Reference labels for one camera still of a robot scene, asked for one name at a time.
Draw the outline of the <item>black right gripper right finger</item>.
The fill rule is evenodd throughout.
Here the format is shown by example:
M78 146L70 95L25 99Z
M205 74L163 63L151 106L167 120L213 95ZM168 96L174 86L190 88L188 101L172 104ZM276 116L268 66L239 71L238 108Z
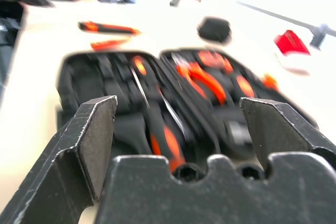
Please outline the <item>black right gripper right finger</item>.
M309 152L335 168L335 145L289 104L242 98L239 106L262 167L273 153Z

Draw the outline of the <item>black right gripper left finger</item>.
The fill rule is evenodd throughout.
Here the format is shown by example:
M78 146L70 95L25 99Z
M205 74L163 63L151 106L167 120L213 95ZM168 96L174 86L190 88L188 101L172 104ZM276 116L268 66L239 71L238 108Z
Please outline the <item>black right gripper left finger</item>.
M83 103L51 138L1 213L1 223L78 223L100 199L112 145L115 95Z

